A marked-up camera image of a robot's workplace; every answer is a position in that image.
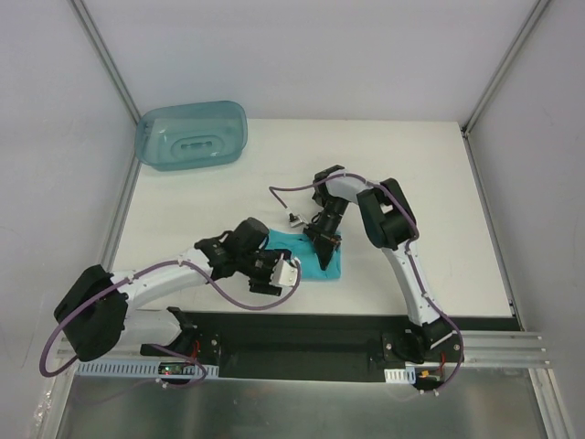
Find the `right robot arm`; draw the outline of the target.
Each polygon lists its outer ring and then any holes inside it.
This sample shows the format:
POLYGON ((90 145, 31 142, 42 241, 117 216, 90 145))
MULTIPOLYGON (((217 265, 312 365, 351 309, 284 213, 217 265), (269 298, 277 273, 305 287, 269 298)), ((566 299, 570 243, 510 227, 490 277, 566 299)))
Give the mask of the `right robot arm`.
POLYGON ((341 246, 339 225, 349 204, 358 206, 370 243, 392 267, 403 294, 409 325, 391 343, 399 359, 422 364, 444 349, 455 329, 431 293, 422 271, 416 241, 420 237, 408 201, 394 178, 379 183, 331 166, 314 175, 313 200, 322 208, 303 229, 319 266, 326 268, 341 246))

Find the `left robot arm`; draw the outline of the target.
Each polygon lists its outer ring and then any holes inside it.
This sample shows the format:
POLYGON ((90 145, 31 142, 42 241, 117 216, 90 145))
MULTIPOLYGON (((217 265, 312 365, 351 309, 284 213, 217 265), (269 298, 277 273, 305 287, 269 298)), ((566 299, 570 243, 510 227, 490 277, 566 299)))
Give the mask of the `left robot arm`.
POLYGON ((60 331, 78 360, 99 359, 117 347, 138 345, 144 355, 168 350, 192 357, 198 339, 193 323, 178 306, 146 311, 144 306, 190 287, 210 285, 236 273, 251 292, 279 296, 294 290, 298 264, 286 249, 267 249, 268 228, 243 220, 235 230, 202 239, 174 259, 141 270, 109 273, 86 269, 54 311, 60 331))

